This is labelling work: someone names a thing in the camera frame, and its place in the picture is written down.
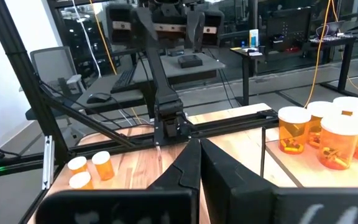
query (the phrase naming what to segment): gray chair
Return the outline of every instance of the gray chair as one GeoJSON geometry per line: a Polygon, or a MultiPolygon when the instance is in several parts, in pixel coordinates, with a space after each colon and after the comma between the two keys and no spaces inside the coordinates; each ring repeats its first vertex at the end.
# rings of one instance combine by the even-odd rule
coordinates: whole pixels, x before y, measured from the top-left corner
{"type": "MultiPolygon", "coordinates": [[[[71,100],[53,91],[48,92],[50,96],[60,100],[67,106],[72,106],[73,101],[76,101],[85,91],[81,75],[76,73],[69,47],[35,50],[30,53],[30,57],[40,79],[71,100]]],[[[66,131],[70,132],[72,138],[77,139],[84,136],[84,133],[73,127],[67,115],[53,108],[52,113],[56,119],[66,119],[68,126],[66,131]]],[[[25,117],[29,121],[37,119],[32,109],[25,113],[25,117]]]]}

